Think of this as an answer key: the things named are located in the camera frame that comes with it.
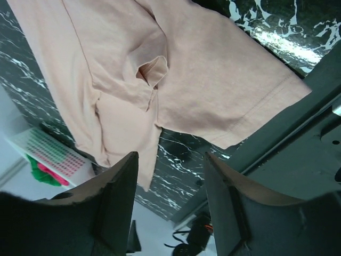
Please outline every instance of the green cloth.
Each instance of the green cloth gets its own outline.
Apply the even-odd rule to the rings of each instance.
[[[53,186],[57,186],[60,187],[62,186],[58,181],[56,181],[51,175],[49,175],[46,172],[43,172],[41,169],[38,168],[38,162],[33,159],[32,157],[30,157],[29,155],[26,155],[28,160],[31,163],[31,169],[32,169],[32,175],[33,177],[39,181],[39,182],[43,182],[46,184],[50,184]]]

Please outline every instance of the colorful dotted pattern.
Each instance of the colorful dotted pattern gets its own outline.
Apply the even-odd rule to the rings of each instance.
[[[38,129],[18,134],[12,142],[66,180],[86,164],[82,156]]]

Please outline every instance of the black marble surface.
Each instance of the black marble surface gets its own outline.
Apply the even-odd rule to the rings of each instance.
[[[231,17],[302,77],[341,39],[338,0],[216,0],[215,4],[220,13]],[[6,0],[0,0],[0,83],[30,125],[41,127],[74,148],[74,140]],[[201,138],[164,130],[150,191],[138,187],[136,200],[169,219],[199,189],[203,153],[208,151],[227,160],[234,150],[222,150]]]

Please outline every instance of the pink cloth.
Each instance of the pink cloth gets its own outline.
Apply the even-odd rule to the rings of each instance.
[[[7,1],[77,147],[108,167],[138,151],[145,190],[161,127],[226,148],[310,92],[189,0]]]
[[[53,171],[51,171],[49,168],[47,168],[45,165],[38,163],[38,168],[45,172],[48,173],[49,175],[51,175],[56,181],[58,181],[60,184],[64,185],[64,186],[68,186],[69,182],[65,179],[63,179],[62,177],[60,177],[58,174],[54,173]]]

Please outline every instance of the t-shirt sleeve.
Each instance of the t-shirt sleeve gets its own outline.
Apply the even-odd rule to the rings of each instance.
[[[93,78],[63,1],[9,0],[52,98],[78,149],[109,166],[102,144]]]

